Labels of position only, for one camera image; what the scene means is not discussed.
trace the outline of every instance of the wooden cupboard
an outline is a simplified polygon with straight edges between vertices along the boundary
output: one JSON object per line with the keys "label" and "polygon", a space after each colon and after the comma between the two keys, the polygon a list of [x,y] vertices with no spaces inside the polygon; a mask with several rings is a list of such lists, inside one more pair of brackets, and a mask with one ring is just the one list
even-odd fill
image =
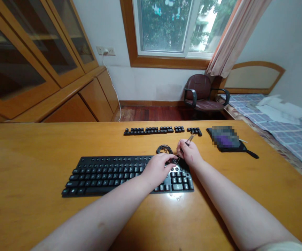
{"label": "wooden cupboard", "polygon": [[77,98],[92,115],[84,120],[110,121],[118,99],[108,77],[72,0],[0,0],[0,122],[59,122],[68,110],[75,122]]}

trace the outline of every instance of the wall outlet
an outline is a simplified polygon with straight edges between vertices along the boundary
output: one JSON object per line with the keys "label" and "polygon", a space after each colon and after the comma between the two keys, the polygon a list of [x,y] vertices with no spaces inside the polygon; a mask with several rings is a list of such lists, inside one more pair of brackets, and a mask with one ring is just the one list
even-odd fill
{"label": "wall outlet", "polygon": [[115,49],[113,47],[103,47],[103,46],[97,46],[96,50],[98,51],[99,55],[108,55],[108,56],[116,56]]}

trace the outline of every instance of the wooden headboard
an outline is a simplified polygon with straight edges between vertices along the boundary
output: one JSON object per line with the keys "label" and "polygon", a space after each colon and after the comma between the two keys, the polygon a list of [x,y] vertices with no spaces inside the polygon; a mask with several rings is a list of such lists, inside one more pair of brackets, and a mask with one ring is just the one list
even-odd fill
{"label": "wooden headboard", "polygon": [[285,71],[277,64],[264,61],[235,64],[220,88],[230,93],[269,94]]}

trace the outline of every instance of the window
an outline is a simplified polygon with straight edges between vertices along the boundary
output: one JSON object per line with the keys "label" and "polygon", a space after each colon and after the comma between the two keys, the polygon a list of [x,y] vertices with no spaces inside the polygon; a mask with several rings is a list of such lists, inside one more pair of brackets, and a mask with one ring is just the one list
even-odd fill
{"label": "window", "polygon": [[131,66],[206,69],[236,3],[121,0]]}

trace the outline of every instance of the pink curtain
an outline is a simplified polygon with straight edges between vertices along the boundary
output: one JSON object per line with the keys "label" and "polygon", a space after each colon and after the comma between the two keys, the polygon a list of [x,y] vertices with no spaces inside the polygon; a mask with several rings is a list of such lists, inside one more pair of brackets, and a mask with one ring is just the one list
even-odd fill
{"label": "pink curtain", "polygon": [[272,0],[238,0],[206,73],[226,78]]}

